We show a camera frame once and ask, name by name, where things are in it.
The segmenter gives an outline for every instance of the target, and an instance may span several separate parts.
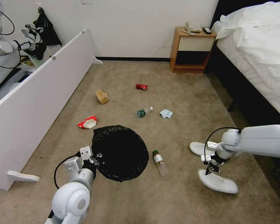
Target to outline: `baseboard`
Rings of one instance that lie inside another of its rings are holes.
[[[127,58],[127,57],[96,57],[102,61],[157,61],[169,62],[170,58]]]

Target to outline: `nightstand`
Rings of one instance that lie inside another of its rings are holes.
[[[176,27],[170,57],[172,72],[203,73],[208,63],[216,33],[206,34],[203,30],[194,36]]]

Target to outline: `white board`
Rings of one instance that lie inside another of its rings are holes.
[[[88,29],[0,100],[0,188],[20,172],[92,65]]]

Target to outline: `carpet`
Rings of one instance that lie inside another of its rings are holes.
[[[147,91],[135,84],[147,84]],[[110,101],[102,105],[95,90]],[[137,118],[138,109],[154,110]],[[171,119],[159,112],[168,109]],[[92,129],[77,123],[95,115],[94,128],[120,124],[133,129],[146,143],[150,160],[136,179],[122,183],[99,172],[94,181],[90,212],[84,223],[278,223],[280,201],[250,154],[233,157],[220,175],[233,179],[236,195],[215,192],[202,184],[197,170],[205,168],[189,151],[191,141],[205,141],[216,128],[234,123],[204,74],[172,74],[169,63],[112,62],[93,65],[23,169],[40,176],[38,183],[16,182],[0,191],[0,223],[45,223],[56,188],[56,165],[79,148],[91,145]],[[220,141],[222,132],[211,139]],[[160,176],[152,151],[163,156],[167,176]],[[67,183],[63,167],[59,186]]]

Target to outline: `black trash bag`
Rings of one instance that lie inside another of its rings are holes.
[[[37,20],[33,23],[36,28],[43,28],[43,32],[40,32],[40,38],[46,44],[46,46],[50,45],[60,45],[62,46],[61,41],[59,40],[54,28],[53,24],[50,22],[46,14],[44,13],[43,8],[38,8],[38,13],[40,14]]]
[[[132,129],[121,125],[94,129],[92,152],[102,157],[97,169],[115,181],[131,180],[140,176],[149,160],[144,141]]]

